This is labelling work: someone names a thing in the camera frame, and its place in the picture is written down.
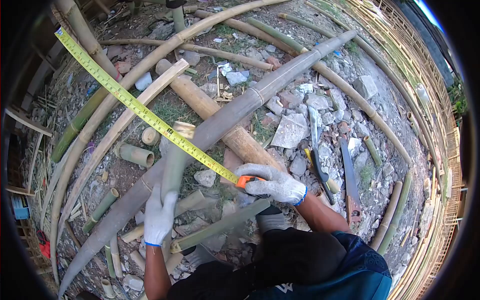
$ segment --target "white knit glove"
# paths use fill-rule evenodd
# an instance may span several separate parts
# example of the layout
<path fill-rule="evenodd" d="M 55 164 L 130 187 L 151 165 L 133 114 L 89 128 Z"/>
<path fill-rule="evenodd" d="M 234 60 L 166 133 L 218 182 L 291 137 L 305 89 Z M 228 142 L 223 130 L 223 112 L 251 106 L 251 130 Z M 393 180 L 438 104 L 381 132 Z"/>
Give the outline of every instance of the white knit glove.
<path fill-rule="evenodd" d="M 245 191 L 252 195 L 269 194 L 278 202 L 292 205 L 299 205 L 307 195 L 305 184 L 271 166 L 245 164 L 234 173 L 237 176 L 257 176 L 266 180 L 252 181 L 245 185 Z"/>
<path fill-rule="evenodd" d="M 162 246 L 163 239 L 172 230 L 178 194 L 168 192 L 162 205 L 160 183 L 153 187 L 145 205 L 144 239 L 150 246 Z"/>

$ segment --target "blue shirt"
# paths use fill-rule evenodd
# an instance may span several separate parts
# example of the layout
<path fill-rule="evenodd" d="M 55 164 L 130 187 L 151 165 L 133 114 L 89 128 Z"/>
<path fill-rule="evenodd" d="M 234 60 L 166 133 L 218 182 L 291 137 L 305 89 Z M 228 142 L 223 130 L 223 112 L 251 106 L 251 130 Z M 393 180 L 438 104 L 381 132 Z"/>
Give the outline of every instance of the blue shirt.
<path fill-rule="evenodd" d="M 385 259 L 359 236 L 342 231 L 332 235 L 345 247 L 347 254 L 328 281 L 313 286 L 285 283 L 256 290 L 248 299 L 386 299 L 392 278 Z"/>

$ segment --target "split bamboo strip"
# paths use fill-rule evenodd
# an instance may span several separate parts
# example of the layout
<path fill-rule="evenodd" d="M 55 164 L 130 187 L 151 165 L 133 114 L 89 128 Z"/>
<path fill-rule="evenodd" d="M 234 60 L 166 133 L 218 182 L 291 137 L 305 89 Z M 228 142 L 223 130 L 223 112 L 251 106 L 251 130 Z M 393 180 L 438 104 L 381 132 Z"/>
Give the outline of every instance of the split bamboo strip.
<path fill-rule="evenodd" d="M 101 45 L 119 45 L 119 44 L 141 44 L 141 45 L 155 45 L 155 46 L 161 46 L 165 44 L 167 41 L 160 41 L 160 40 L 154 40 L 154 39 L 145 39 L 145 38 L 129 38 L 129 39 L 113 39 L 113 40 L 108 40 L 108 41 L 99 41 Z M 182 44 L 178 46 L 178 48 L 183 49 L 183 50 L 188 50 L 188 51 L 193 51 L 197 53 L 202 53 L 202 54 L 207 54 L 211 55 L 213 57 L 221 57 L 226 60 L 233 60 L 233 61 L 238 61 L 241 63 L 249 64 L 251 66 L 254 66 L 256 68 L 266 70 L 266 71 L 271 71 L 273 68 L 272 64 L 259 61 L 259 60 L 254 60 L 249 57 L 240 55 L 240 54 L 234 54 L 230 52 L 225 52 L 217 49 L 212 49 L 212 48 L 207 48 L 207 47 L 202 47 L 198 45 L 193 45 L 193 44 Z"/>

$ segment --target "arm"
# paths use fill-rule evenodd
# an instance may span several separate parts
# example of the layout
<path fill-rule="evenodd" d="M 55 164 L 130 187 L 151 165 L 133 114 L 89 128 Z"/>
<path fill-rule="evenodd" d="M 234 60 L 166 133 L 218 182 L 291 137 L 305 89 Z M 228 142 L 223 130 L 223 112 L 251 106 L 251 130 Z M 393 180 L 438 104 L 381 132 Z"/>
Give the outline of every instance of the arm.
<path fill-rule="evenodd" d="M 172 284 L 165 268 L 160 247 L 147 245 L 145 262 L 145 294 L 149 300 L 166 299 Z"/>
<path fill-rule="evenodd" d="M 311 192 L 296 206 L 313 231 L 328 232 L 339 230 L 351 233 L 347 221 L 336 211 L 323 204 Z"/>

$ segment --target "yellow measuring tape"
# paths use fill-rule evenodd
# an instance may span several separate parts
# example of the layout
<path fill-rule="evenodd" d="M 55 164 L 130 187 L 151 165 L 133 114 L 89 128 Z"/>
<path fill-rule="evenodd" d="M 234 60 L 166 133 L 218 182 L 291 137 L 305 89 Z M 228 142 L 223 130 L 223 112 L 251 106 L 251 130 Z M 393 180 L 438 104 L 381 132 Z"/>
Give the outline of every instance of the yellow measuring tape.
<path fill-rule="evenodd" d="M 230 172 L 227 168 L 217 163 L 210 156 L 205 154 L 202 150 L 195 147 L 189 140 L 181 136 L 178 132 L 173 130 L 162 119 L 157 117 L 151 112 L 145 105 L 140 103 L 134 96 L 132 96 L 123 86 L 115 81 L 107 72 L 105 72 L 89 55 L 86 53 L 73 39 L 72 37 L 60 27 L 55 32 L 55 35 L 65 48 L 73 55 L 73 57 L 87 70 L 104 88 L 112 93 L 126 107 L 133 110 L 133 112 L 139 116 L 142 120 L 147 122 L 161 135 L 168 138 L 183 151 L 191 155 L 193 158 L 206 165 L 218 175 L 225 179 L 237 183 L 239 178 Z"/>

